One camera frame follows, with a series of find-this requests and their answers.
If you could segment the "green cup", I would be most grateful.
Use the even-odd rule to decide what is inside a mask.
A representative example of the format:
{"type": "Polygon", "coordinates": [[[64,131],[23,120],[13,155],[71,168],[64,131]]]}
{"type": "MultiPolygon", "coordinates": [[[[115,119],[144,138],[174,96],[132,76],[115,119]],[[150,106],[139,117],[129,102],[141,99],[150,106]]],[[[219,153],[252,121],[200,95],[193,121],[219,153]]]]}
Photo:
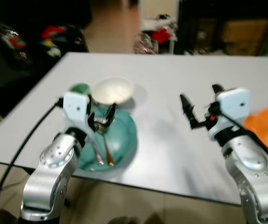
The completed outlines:
{"type": "Polygon", "coordinates": [[[69,92],[91,97],[91,87],[87,83],[77,83],[69,88],[69,92]]]}

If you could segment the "white bowl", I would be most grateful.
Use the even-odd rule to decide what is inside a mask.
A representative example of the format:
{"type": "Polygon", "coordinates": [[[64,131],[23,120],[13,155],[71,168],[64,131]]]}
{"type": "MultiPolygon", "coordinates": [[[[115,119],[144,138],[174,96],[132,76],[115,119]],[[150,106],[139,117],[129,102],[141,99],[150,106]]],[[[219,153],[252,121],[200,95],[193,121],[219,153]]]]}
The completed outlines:
{"type": "Polygon", "coordinates": [[[125,77],[106,77],[91,90],[93,100],[102,105],[122,104],[134,95],[135,85],[125,77]]]}

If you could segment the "teal plate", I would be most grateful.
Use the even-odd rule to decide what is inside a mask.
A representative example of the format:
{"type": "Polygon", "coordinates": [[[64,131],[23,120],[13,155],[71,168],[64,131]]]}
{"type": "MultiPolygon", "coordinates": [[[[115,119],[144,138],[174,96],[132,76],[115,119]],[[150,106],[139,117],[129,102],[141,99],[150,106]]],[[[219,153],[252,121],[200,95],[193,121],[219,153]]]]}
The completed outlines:
{"type": "Polygon", "coordinates": [[[99,150],[102,158],[106,158],[106,146],[103,137],[95,133],[85,144],[78,159],[78,169],[85,172],[117,170],[126,167],[137,151],[137,127],[133,118],[126,111],[116,109],[114,119],[106,131],[106,141],[113,157],[113,166],[99,164],[96,160],[95,149],[99,150]]]}

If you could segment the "golden metal spoon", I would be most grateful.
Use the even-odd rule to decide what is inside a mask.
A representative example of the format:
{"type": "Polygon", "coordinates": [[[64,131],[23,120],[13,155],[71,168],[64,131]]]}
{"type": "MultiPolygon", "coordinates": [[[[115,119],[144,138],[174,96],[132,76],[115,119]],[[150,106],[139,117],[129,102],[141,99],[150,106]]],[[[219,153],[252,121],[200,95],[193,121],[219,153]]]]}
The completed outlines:
{"type": "Polygon", "coordinates": [[[108,164],[108,166],[112,167],[115,165],[115,162],[113,160],[113,156],[111,154],[110,147],[108,145],[107,138],[106,138],[107,128],[108,128],[107,125],[104,125],[104,124],[98,125],[98,133],[101,135],[101,137],[103,139],[104,146],[106,148],[107,164],[108,164]]]}

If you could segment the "brown cardboard box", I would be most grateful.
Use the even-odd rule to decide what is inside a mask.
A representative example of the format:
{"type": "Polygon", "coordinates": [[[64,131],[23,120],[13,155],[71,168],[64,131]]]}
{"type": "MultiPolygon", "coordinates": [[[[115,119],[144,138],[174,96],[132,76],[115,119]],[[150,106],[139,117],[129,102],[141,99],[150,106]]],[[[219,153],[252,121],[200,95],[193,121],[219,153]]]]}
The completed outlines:
{"type": "Polygon", "coordinates": [[[222,42],[230,56],[255,56],[268,30],[268,19],[226,21],[222,42]]]}

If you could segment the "black cabinet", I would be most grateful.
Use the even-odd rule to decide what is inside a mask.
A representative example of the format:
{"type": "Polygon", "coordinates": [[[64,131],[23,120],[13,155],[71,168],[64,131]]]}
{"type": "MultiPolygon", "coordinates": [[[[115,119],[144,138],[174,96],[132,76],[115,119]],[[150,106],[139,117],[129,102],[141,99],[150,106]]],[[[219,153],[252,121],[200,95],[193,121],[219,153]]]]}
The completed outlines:
{"type": "MultiPolygon", "coordinates": [[[[225,53],[226,21],[268,19],[268,0],[181,0],[174,54],[225,53]]],[[[268,30],[256,56],[268,51],[268,30]]]]}

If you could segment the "clear plastic bag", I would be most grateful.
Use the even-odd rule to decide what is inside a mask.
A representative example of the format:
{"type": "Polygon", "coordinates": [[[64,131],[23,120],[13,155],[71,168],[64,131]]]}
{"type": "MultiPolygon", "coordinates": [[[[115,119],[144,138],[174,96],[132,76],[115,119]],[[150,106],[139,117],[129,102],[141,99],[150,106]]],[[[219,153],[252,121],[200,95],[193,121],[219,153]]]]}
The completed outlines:
{"type": "Polygon", "coordinates": [[[134,42],[134,53],[158,54],[158,42],[153,40],[149,34],[140,33],[134,42]]]}

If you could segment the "red cloth item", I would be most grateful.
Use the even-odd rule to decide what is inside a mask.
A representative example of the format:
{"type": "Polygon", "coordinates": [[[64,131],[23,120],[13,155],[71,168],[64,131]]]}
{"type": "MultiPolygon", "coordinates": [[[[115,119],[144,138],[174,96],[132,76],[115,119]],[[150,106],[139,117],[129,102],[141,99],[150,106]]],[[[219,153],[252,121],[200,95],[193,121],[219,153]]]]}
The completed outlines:
{"type": "Polygon", "coordinates": [[[166,42],[170,42],[174,36],[175,32],[172,28],[161,28],[159,30],[151,32],[150,34],[151,40],[160,45],[166,42]]]}

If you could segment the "white shelf rack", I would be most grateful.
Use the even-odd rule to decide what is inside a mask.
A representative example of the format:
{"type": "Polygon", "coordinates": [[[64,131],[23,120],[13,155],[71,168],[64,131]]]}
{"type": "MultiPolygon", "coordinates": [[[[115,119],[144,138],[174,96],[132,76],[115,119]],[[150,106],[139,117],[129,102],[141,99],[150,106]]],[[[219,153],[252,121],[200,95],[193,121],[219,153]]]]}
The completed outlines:
{"type": "Polygon", "coordinates": [[[181,0],[138,0],[140,31],[155,31],[177,24],[181,0]]]}

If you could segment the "red and white packet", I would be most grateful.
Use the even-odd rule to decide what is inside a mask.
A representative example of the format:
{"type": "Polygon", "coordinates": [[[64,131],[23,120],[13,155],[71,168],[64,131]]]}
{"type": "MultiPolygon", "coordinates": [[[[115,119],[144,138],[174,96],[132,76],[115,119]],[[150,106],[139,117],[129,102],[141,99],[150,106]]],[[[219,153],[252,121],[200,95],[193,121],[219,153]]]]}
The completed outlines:
{"type": "Polygon", "coordinates": [[[14,60],[16,60],[20,66],[30,66],[32,64],[27,43],[14,28],[0,23],[0,37],[2,42],[10,49],[14,60]]]}

